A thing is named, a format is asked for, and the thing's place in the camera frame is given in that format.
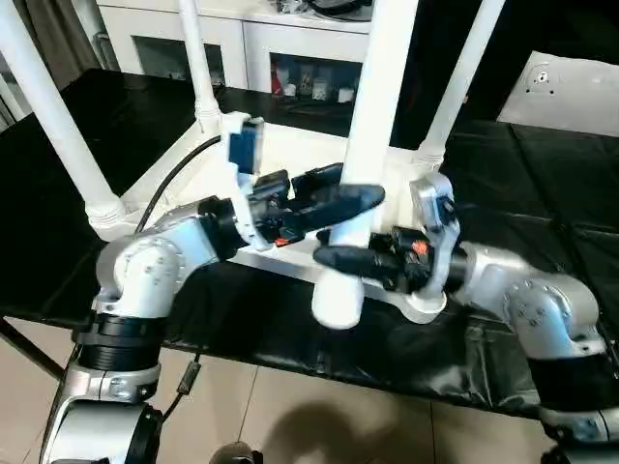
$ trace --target white cabinet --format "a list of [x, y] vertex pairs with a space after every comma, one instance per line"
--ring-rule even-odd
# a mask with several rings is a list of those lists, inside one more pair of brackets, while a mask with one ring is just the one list
[[[175, 13], [101, 7], [107, 34], [121, 71], [189, 78], [181, 19]], [[200, 17], [211, 76], [247, 89], [243, 25], [240, 20]]]
[[[341, 31], [309, 29], [278, 24], [244, 22], [245, 52], [250, 89], [271, 92], [271, 68], [274, 55], [363, 63], [368, 35]], [[325, 67], [338, 64], [325, 63]]]
[[[177, 0], [98, 0], [122, 71], [186, 78]], [[352, 88], [368, 48], [369, 23], [325, 19], [312, 12], [278, 14], [268, 0], [197, 0], [211, 76], [225, 85], [271, 92], [281, 62], [299, 78], [310, 64], [328, 75], [329, 96]]]

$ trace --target black tablecloth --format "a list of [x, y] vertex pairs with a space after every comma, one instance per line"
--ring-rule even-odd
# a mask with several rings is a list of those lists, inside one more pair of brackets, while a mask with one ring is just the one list
[[[193, 121], [192, 87], [160, 78], [91, 71], [64, 93], [105, 177], [124, 192]], [[223, 111], [348, 135], [350, 108], [280, 101], [223, 89]], [[29, 116], [0, 134], [5, 169], [0, 313], [63, 327], [85, 324], [103, 244], [83, 204]], [[443, 171], [454, 183], [464, 240], [506, 247], [594, 289], [604, 326], [619, 334], [619, 143], [595, 135], [462, 123]], [[407, 322], [366, 300], [360, 324], [328, 331], [311, 316], [312, 286], [220, 263], [177, 296], [167, 345], [343, 382], [533, 416], [538, 397], [515, 337], [481, 312], [449, 303], [431, 324]]]

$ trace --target white base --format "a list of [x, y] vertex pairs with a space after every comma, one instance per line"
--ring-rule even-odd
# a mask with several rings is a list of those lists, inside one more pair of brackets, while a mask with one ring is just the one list
[[[169, 150], [123, 195], [122, 199], [131, 213], [128, 214], [127, 227], [119, 228], [117, 237], [134, 228], [141, 217], [143, 208], [150, 200], [155, 189], [165, 174], [181, 160], [190, 150], [211, 138], [213, 134], [203, 134], [199, 125], [194, 124], [183, 134]], [[287, 169], [290, 178], [303, 174], [318, 166], [324, 166], [344, 159], [346, 138], [328, 135], [310, 130], [300, 130], [274, 124], [265, 124], [264, 149], [260, 174], [268, 174], [279, 169]], [[226, 185], [221, 182], [216, 169], [209, 165], [223, 156], [223, 144], [208, 149], [198, 156], [171, 183], [153, 212], [149, 224], [157, 220], [166, 211], [205, 198], [221, 195]], [[408, 182], [428, 171], [423, 164], [414, 164], [416, 153], [410, 150], [389, 148], [384, 169], [382, 185], [387, 192], [386, 200], [379, 208], [374, 224], [375, 231], [388, 232], [393, 225], [418, 226], [413, 216], [403, 215], [400, 211], [409, 211], [411, 203]], [[324, 271], [312, 258], [318, 247], [315, 235], [291, 246], [274, 248], [265, 252], [254, 251], [248, 247], [239, 250], [232, 262], [262, 269], [284, 276], [315, 282]], [[386, 292], [378, 282], [364, 282], [366, 296], [375, 300], [395, 305], [406, 315], [411, 310], [406, 296]], [[429, 322], [409, 319], [414, 322]]]

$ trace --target black cable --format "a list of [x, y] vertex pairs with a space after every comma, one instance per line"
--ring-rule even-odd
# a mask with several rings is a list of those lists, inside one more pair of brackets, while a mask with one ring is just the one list
[[[211, 287], [208, 284], [206, 284], [204, 287], [206, 290], [206, 302], [204, 302], [204, 306], [210, 307], [213, 305], [213, 293], [211, 292]], [[208, 332], [208, 326], [205, 327], [204, 332], [205, 333]], [[176, 396], [174, 397], [174, 400], [170, 403], [170, 405], [165, 410], [165, 413], [163, 413], [162, 422], [165, 422], [168, 420], [168, 418], [172, 415], [176, 407], [179, 405], [179, 403], [183, 399], [183, 396], [187, 396], [192, 391], [193, 382], [195, 381], [197, 374], [199, 372], [199, 368], [200, 368], [200, 363], [199, 363], [200, 356], [202, 355], [205, 349], [206, 349], [206, 342], [204, 342], [202, 346], [198, 349], [198, 351], [195, 353], [195, 356], [193, 357], [193, 361], [187, 365], [187, 368], [185, 369], [185, 374], [183, 374], [183, 378], [181, 379], [181, 382], [179, 383], [178, 388], [176, 389], [177, 391]]]
[[[167, 189], [167, 186], [169, 186], [170, 182], [172, 182], [172, 180], [178, 175], [178, 173], [181, 172], [183, 168], [187, 166], [200, 153], [202, 153], [204, 150], [206, 150], [209, 147], [212, 147], [213, 145], [215, 145], [216, 143], [220, 141], [221, 141], [221, 136], [217, 135], [207, 140], [206, 142], [201, 143], [200, 145], [195, 147], [193, 150], [191, 150], [183, 159], [181, 159], [181, 161], [178, 164], [176, 164], [172, 168], [172, 170], [167, 174], [167, 176], [165, 176], [165, 178], [162, 180], [160, 185], [157, 187], [157, 190], [155, 190], [155, 194], [153, 195], [151, 200], [148, 202], [148, 205], [146, 206], [146, 209], [144, 210], [144, 214], [142, 215], [142, 218], [139, 220], [139, 223], [137, 224], [137, 227], [135, 228], [136, 234], [144, 230], [144, 226], [146, 225], [148, 218], [153, 214], [153, 210], [155, 209], [155, 206], [157, 206], [157, 202], [162, 197], [163, 192], [165, 191], [165, 189]], [[193, 361], [188, 364], [187, 369], [185, 370], [185, 374], [183, 375], [183, 379], [181, 379], [181, 383], [178, 386], [178, 389], [177, 389], [178, 393], [176, 394], [176, 397], [174, 398], [172, 403], [168, 406], [168, 408], [165, 410], [165, 413], [163, 413], [163, 419], [162, 419], [163, 422], [167, 421], [167, 419], [171, 416], [171, 414], [174, 412], [178, 404], [181, 402], [181, 399], [183, 399], [183, 396], [189, 394], [189, 392], [191, 391], [193, 381], [195, 380], [195, 377], [197, 376], [197, 372], [199, 372], [200, 355], [201, 355], [201, 350], [195, 354]]]
[[[193, 357], [193, 362], [194, 363], [199, 363], [200, 362], [200, 356], [202, 355], [201, 352], [197, 352], [195, 354], [195, 356]], [[178, 403], [181, 402], [181, 399], [183, 399], [183, 396], [187, 396], [189, 393], [184, 393], [184, 392], [177, 392], [176, 396], [174, 397], [174, 400], [170, 403], [170, 405], [167, 407], [167, 409], [165, 410], [165, 412], [163, 413], [163, 422], [167, 421], [168, 418], [172, 415], [172, 413], [174, 412], [174, 410], [176, 409], [176, 407], [178, 406]]]
[[153, 214], [153, 210], [155, 209], [157, 202], [162, 197], [163, 192], [165, 191], [165, 189], [167, 189], [167, 186], [169, 186], [170, 182], [172, 182], [172, 180], [178, 175], [178, 173], [181, 172], [181, 170], [185, 166], [187, 166], [190, 163], [190, 161], [192, 161], [200, 153], [202, 153], [207, 148], [215, 145], [219, 141], [221, 141], [221, 137], [217, 135], [216, 137], [213, 137], [207, 140], [206, 142], [198, 145], [196, 148], [191, 150], [188, 155], [186, 155], [183, 159], [181, 159], [181, 161], [178, 164], [176, 164], [176, 166], [174, 166], [174, 168], [167, 174], [167, 176], [165, 176], [165, 178], [163, 179], [163, 181], [160, 183], [159, 187], [155, 191], [155, 194], [151, 198], [151, 201], [148, 203], [148, 206], [144, 210], [142, 219], [139, 220], [139, 223], [137, 224], [137, 227], [135, 228], [136, 234], [144, 230], [144, 226], [146, 225], [148, 218], [151, 216], [151, 214]]

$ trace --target black wire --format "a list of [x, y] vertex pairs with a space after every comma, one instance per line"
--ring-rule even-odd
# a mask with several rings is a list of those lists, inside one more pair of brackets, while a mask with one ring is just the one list
[[[207, 298], [207, 300], [205, 302], [205, 306], [206, 307], [211, 307], [213, 305], [213, 293], [211, 292], [211, 287], [208, 285], [208, 283], [205, 285], [205, 289], [206, 289], [206, 298]], [[204, 332], [205, 333], [208, 332], [208, 326], [205, 327], [205, 331]], [[195, 356], [193, 357], [193, 362], [194, 363], [199, 363], [200, 362], [200, 356], [202, 356], [202, 353], [204, 352], [205, 349], [206, 349], [206, 342], [204, 342], [202, 344], [202, 346], [198, 349], [198, 351], [195, 353]], [[172, 415], [172, 413], [174, 412], [176, 407], [179, 405], [179, 403], [183, 399], [183, 396], [186, 396], [187, 394], [188, 393], [180, 393], [180, 392], [176, 393], [176, 396], [174, 397], [174, 400], [167, 407], [167, 409], [165, 410], [165, 413], [163, 413], [162, 423], [164, 423], [165, 421], [167, 421], [169, 419], [169, 417]]]
[[[139, 223], [137, 224], [137, 227], [135, 228], [136, 234], [144, 230], [144, 226], [146, 225], [148, 218], [153, 214], [153, 210], [155, 209], [155, 206], [157, 206], [157, 202], [162, 197], [163, 192], [165, 191], [165, 189], [167, 189], [167, 186], [169, 186], [170, 182], [172, 182], [172, 180], [178, 175], [178, 173], [181, 172], [181, 170], [183, 170], [183, 168], [187, 166], [200, 153], [202, 153], [204, 150], [206, 150], [209, 147], [212, 147], [213, 145], [215, 145], [216, 143], [220, 141], [221, 141], [221, 136], [217, 135], [207, 140], [206, 142], [201, 143], [200, 145], [195, 147], [193, 150], [191, 150], [183, 159], [181, 159], [181, 161], [178, 164], [174, 166], [174, 168], [162, 180], [160, 185], [157, 187], [157, 190], [155, 190], [155, 194], [153, 195], [151, 200], [148, 202], [148, 205], [146, 206], [146, 209], [144, 210], [144, 214], [142, 215], [142, 218], [139, 220]], [[201, 355], [201, 350], [198, 353], [196, 353], [195, 357], [193, 358], [193, 361], [195, 363], [198, 363], [200, 361], [200, 355]], [[167, 421], [167, 419], [171, 416], [171, 414], [174, 412], [174, 410], [178, 406], [178, 403], [180, 403], [181, 399], [183, 399], [183, 396], [185, 396], [183, 393], [176, 394], [176, 397], [174, 398], [172, 403], [167, 407], [167, 409], [165, 410], [165, 413], [163, 413], [163, 419], [162, 419], [163, 422]]]
[[167, 174], [167, 176], [165, 176], [165, 178], [163, 179], [163, 181], [160, 183], [159, 187], [155, 191], [155, 194], [151, 198], [151, 201], [148, 203], [148, 206], [144, 210], [142, 219], [139, 220], [139, 223], [137, 224], [137, 227], [135, 228], [136, 234], [144, 230], [144, 226], [146, 225], [148, 218], [153, 214], [153, 210], [155, 209], [157, 202], [162, 197], [163, 192], [165, 191], [165, 189], [167, 189], [167, 186], [169, 186], [170, 182], [172, 182], [172, 180], [178, 175], [178, 173], [181, 172], [181, 170], [185, 166], [187, 166], [191, 160], [193, 160], [195, 157], [197, 157], [200, 153], [202, 153], [207, 148], [218, 143], [220, 140], [221, 140], [221, 137], [218, 135], [200, 144], [199, 146], [191, 150], [190, 153], [186, 157], [184, 157], [176, 166], [174, 166], [174, 168]]
[[163, 419], [162, 419], [163, 422], [168, 420], [168, 418], [171, 416], [171, 414], [176, 409], [176, 406], [178, 406], [178, 403], [180, 403], [181, 399], [183, 399], [183, 396], [184, 395], [182, 393], [176, 393], [176, 397], [174, 398], [174, 401], [172, 401], [172, 403], [165, 410], [165, 413], [163, 413]]

